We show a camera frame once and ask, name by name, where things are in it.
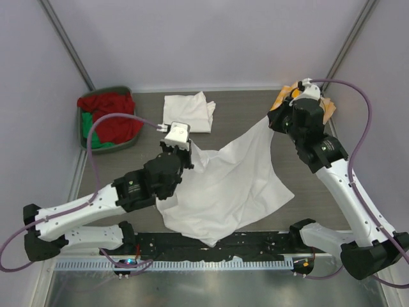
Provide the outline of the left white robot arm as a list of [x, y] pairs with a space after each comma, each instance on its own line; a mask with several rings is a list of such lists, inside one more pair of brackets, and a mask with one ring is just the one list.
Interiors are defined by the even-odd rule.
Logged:
[[23, 208], [24, 249], [28, 259], [39, 262], [62, 251], [103, 248], [117, 254], [131, 254], [136, 247], [132, 225], [126, 221], [107, 227], [89, 223], [154, 206], [172, 197], [185, 169], [192, 169], [191, 143], [170, 146], [161, 141], [162, 153], [128, 172], [97, 193], [64, 205], [42, 209], [35, 204]]

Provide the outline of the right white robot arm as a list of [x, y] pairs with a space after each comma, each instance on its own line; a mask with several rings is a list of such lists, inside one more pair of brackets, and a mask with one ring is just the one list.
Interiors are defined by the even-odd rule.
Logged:
[[326, 228], [313, 219], [290, 226], [290, 248], [304, 252], [316, 248], [340, 259], [346, 271], [363, 280], [395, 264], [408, 251], [408, 233], [395, 231], [380, 215], [366, 193], [356, 195], [360, 182], [346, 150], [325, 132], [324, 111], [318, 100], [301, 98], [283, 102], [268, 112], [269, 128], [292, 140], [300, 160], [331, 193], [346, 218], [352, 236]]

